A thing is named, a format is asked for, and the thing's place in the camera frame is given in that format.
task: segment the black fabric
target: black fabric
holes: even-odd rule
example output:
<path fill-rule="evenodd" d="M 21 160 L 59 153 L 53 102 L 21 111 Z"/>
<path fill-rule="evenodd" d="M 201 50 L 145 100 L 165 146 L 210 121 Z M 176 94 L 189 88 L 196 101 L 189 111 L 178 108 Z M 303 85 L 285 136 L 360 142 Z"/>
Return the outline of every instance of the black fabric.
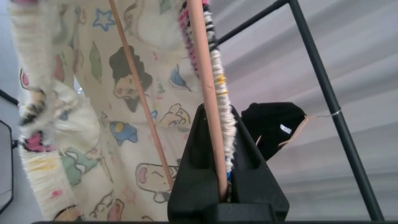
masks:
<path fill-rule="evenodd" d="M 261 136 L 257 147 L 268 161 L 282 149 L 278 144 L 293 136 L 305 116 L 301 108 L 290 102 L 252 103 L 242 111 L 241 119 L 254 142 Z"/>

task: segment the wooden stick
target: wooden stick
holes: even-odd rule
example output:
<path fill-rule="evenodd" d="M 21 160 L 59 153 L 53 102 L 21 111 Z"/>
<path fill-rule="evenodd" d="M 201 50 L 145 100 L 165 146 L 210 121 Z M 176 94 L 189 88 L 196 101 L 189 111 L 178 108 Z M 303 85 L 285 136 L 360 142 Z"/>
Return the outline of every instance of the wooden stick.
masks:
<path fill-rule="evenodd" d="M 152 116 L 150 115 L 148 102 L 147 102 L 147 99 L 146 99 L 146 96 L 145 96 L 145 93 L 144 93 L 144 89 L 142 89 L 142 86 L 141 86 L 141 82 L 140 82 L 140 79 L 139 79 L 139 75 L 138 75 L 138 72 L 137 72 L 136 65 L 134 64 L 134 61 L 132 59 L 132 55 L 131 55 L 131 51 L 130 51 L 130 48 L 129 48 L 129 44 L 127 43 L 126 36 L 124 35 L 124 31 L 123 31 L 122 23 L 120 22 L 120 17 L 119 17 L 119 14 L 118 14 L 118 10 L 116 9 L 116 5 L 114 3 L 114 0 L 109 0 L 109 4 L 111 5 L 111 10 L 112 10 L 112 13 L 113 13 L 114 21 L 116 23 L 116 27 L 118 27 L 118 32 L 119 32 L 119 35 L 120 35 L 120 39 L 122 40 L 124 53 L 126 53 L 126 57 L 127 57 L 127 61 L 129 62 L 129 66 L 130 66 L 130 70 L 131 70 L 131 73 L 132 73 L 132 77 L 134 78 L 134 81 L 136 83 L 138 94 L 139 94 L 139 98 L 141 100 L 142 106 L 144 107 L 145 116 L 147 117 L 147 120 L 148 120 L 148 123 L 149 123 L 149 129 L 150 129 L 150 131 L 152 133 L 152 136 L 154 138 L 154 142 L 155 142 L 155 146 L 156 146 L 156 149 L 157 149 L 157 153 L 159 154 L 160 161 L 162 163 L 162 167 L 163 167 L 164 172 L 166 174 L 167 182 L 169 183 L 170 189 L 173 189 L 174 181 L 173 181 L 172 175 L 170 173 L 169 166 L 167 165 L 166 157 L 164 156 L 164 151 L 163 151 L 163 148 L 162 148 L 162 144 L 160 143 L 159 136 L 157 135 L 157 131 L 156 131 L 154 120 L 152 119 Z"/>
<path fill-rule="evenodd" d="M 228 184 L 226 178 L 223 134 L 221 132 L 220 117 L 218 115 L 216 89 L 214 86 L 213 71 L 211 69 L 203 6 L 201 0 L 187 0 L 187 2 L 201 88 L 205 100 L 206 117 L 209 124 L 211 144 L 213 146 L 213 154 L 216 163 L 220 200 L 225 201 L 227 198 Z"/>

